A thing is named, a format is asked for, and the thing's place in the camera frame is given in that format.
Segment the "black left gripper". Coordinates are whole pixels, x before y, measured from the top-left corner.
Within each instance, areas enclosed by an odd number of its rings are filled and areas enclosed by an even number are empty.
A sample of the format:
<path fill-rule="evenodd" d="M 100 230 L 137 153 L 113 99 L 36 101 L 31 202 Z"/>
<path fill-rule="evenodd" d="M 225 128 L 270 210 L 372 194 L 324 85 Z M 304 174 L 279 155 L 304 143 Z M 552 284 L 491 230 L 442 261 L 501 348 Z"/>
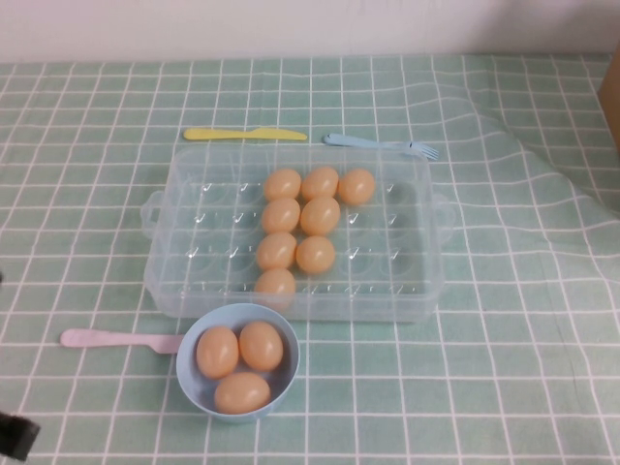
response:
<path fill-rule="evenodd" d="M 0 454 L 25 461 L 41 431 L 41 426 L 28 418 L 0 414 Z"/>

